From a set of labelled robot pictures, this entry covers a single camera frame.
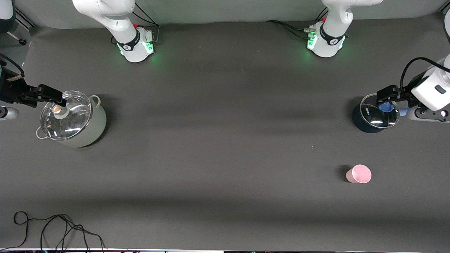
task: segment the gray table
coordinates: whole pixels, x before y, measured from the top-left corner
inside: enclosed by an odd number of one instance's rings
[[[27,82],[99,95],[108,125],[72,149],[35,137],[43,104],[16,106],[0,124],[0,245],[21,241],[12,216],[25,210],[65,212],[109,248],[449,252],[450,125],[402,119],[371,135],[350,118],[410,59],[450,52],[442,20],[354,21],[330,59],[272,23],[163,26],[141,63],[106,29],[35,30]],[[359,163],[371,182],[347,183]],[[62,233],[51,225],[48,245]]]

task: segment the gray wall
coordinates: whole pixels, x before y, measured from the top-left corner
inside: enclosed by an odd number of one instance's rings
[[[320,0],[136,0],[156,22],[213,23],[313,20],[323,9]],[[371,7],[353,9],[356,19],[412,18],[435,12],[446,0],[384,0]],[[81,15],[72,0],[16,0],[20,8],[39,26],[72,29],[101,27]],[[145,24],[133,15],[130,19]]]

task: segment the white robot link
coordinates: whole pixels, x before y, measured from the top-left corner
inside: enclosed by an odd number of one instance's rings
[[[132,62],[141,62],[153,53],[153,34],[135,27],[126,16],[135,8],[134,0],[72,0],[76,10],[104,25],[117,40],[120,52]]]
[[[320,57],[332,57],[345,39],[345,32],[353,21],[350,8],[377,5],[383,0],[322,0],[328,9],[325,22],[319,21],[309,26],[311,31],[307,48]]]

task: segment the cup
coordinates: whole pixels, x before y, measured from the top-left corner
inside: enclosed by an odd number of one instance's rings
[[[351,170],[347,171],[346,177],[351,183],[365,184],[372,178],[372,173],[365,165],[358,164]]]

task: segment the pot lid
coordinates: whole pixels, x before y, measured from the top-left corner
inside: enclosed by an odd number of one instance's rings
[[[388,128],[397,124],[400,113],[396,102],[377,106],[377,95],[370,94],[362,99],[360,113],[363,119],[376,128]]]
[[[75,90],[63,92],[67,105],[62,107],[47,103],[40,115],[40,126],[47,137],[53,140],[65,140],[81,132],[92,117],[92,105],[89,98]]]

